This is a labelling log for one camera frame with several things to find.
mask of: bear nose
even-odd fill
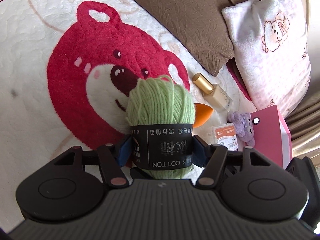
[[[111,69],[111,81],[113,85],[127,97],[130,91],[136,87],[138,78],[130,69],[123,66],[115,65]]]

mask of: pillow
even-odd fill
[[[301,0],[249,0],[222,14],[252,102],[258,110],[276,104],[286,117],[310,80]]]
[[[233,58],[232,42],[221,14],[245,0],[135,0],[167,28],[212,75]]]

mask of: ribbed black surface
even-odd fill
[[[308,240],[315,235],[299,221],[252,223],[222,206],[212,191],[189,180],[135,180],[111,191],[95,212],[55,225],[30,220],[14,240]]]

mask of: gold bottle cap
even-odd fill
[[[209,95],[214,87],[201,73],[197,73],[193,76],[192,82],[202,90],[203,93]]]

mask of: bed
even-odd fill
[[[168,74],[206,103],[191,82],[201,72],[233,99],[233,111],[256,111],[232,66],[210,75],[133,0],[0,0],[0,15],[4,231],[23,220],[15,189],[24,178],[71,146],[94,149],[128,132],[124,111],[137,78]],[[209,141],[208,128],[225,122],[215,112],[195,133]]]

